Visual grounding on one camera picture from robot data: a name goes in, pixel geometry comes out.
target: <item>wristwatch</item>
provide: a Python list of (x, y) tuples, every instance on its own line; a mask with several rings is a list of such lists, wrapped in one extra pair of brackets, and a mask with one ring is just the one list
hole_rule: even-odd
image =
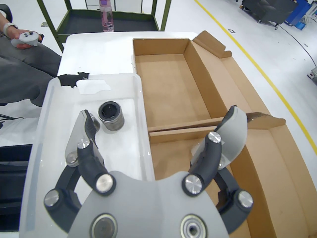
[(7, 23), (4, 25), (3, 27), (3, 33), (5, 36), (9, 37), (8, 34), (7, 34), (7, 30), (10, 26), (14, 26), (16, 29), (18, 29), (18, 27), (14, 24), (14, 23)]

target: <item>pink water bottle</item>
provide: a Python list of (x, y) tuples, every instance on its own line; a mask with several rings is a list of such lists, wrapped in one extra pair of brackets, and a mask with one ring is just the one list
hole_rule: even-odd
[(113, 16), (110, 0), (99, 0), (99, 7), (104, 32), (113, 32)]

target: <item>metal bolt head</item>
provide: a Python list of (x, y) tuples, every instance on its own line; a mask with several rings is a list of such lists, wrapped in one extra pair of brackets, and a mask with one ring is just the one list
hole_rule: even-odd
[(44, 204), (47, 207), (52, 207), (59, 200), (59, 192), (57, 190), (50, 190), (44, 197)]
[(106, 193), (113, 186), (113, 178), (109, 174), (101, 175), (96, 181), (96, 189), (100, 193)]
[(182, 238), (206, 238), (207, 229), (202, 219), (197, 215), (189, 214), (181, 222)]
[(199, 194), (203, 185), (196, 175), (189, 174), (185, 178), (185, 187), (191, 194)]
[(250, 208), (253, 204), (253, 198), (247, 191), (241, 191), (238, 195), (238, 200), (245, 208)]
[(77, 160), (78, 160), (78, 154), (76, 151), (69, 153), (66, 157), (67, 164), (73, 164), (77, 162)]
[(89, 139), (81, 139), (79, 143), (77, 143), (77, 147), (79, 149), (85, 149), (90, 144)]
[(92, 238), (114, 238), (117, 232), (117, 221), (110, 214), (98, 216), (91, 227)]
[(216, 132), (210, 132), (208, 134), (208, 139), (216, 144), (221, 142), (221, 136), (220, 136), (220, 134), (218, 134)]

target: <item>yellow floor line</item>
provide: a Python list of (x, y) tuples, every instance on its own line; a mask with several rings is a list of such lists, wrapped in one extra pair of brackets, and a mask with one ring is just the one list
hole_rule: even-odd
[(298, 118), (297, 114), (293, 110), (293, 108), (290, 106), (288, 101), (286, 101), (285, 97), (282, 95), (282, 93), (278, 90), (278, 88), (275, 86), (275, 84), (271, 81), (270, 78), (266, 75), (266, 73), (261, 69), (261, 67), (256, 63), (256, 61), (250, 56), (250, 54), (239, 44), (239, 42), (231, 35), (231, 33), (221, 25), (221, 23), (209, 12), (205, 7), (201, 5), (201, 3), (197, 0), (194, 0), (200, 7), (203, 9), (211, 19), (215, 21), (215, 23), (230, 37), (230, 39), (239, 47), (239, 49), (245, 54), (245, 56), (250, 60), (251, 63), (257, 68), (257, 70), (260, 72), (260, 74), (265, 78), (265, 80), (268, 82), (268, 84), (273, 88), (273, 90), (276, 92), (278, 97), (282, 100), (282, 102), (285, 104), (286, 108), (289, 110), (291, 115), (294, 117), (295, 121), (299, 125), (300, 129), (303, 131), (304, 135), (306, 136), (307, 140), (309, 141), (310, 145), (312, 146), (314, 152), (317, 155), (317, 146), (314, 143), (313, 139), (309, 135), (307, 129), (303, 125), (302, 121)]

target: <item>white table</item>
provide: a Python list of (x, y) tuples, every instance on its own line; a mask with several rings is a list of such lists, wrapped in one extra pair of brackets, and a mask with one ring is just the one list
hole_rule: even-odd
[[(114, 32), (74, 34), (68, 37), (58, 75), (115, 74), (134, 72), (134, 38), (189, 38), (192, 32)], [(1, 238), (17, 238), (18, 233), (1, 233)]]

